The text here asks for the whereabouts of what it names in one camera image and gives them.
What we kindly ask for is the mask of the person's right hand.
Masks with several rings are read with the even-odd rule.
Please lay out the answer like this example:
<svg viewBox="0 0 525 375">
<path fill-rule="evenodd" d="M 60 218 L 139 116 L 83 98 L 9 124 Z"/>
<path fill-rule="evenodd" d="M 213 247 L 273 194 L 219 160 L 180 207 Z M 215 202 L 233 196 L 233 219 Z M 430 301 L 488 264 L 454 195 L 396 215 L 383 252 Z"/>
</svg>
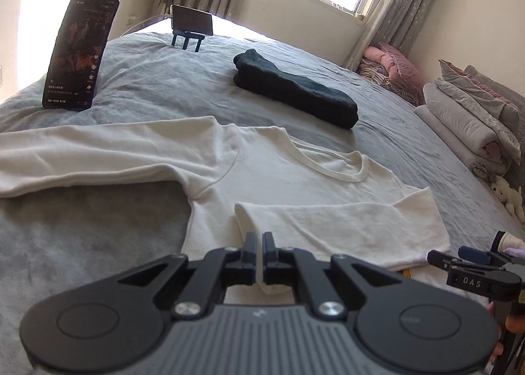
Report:
<svg viewBox="0 0 525 375">
<path fill-rule="evenodd" d="M 512 332 L 515 334 L 524 333 L 525 331 L 525 318 L 524 316 L 507 316 L 505 319 L 505 332 Z M 496 343 L 496 346 L 490 356 L 490 362 L 495 361 L 505 351 L 505 345 L 500 341 Z"/>
</svg>

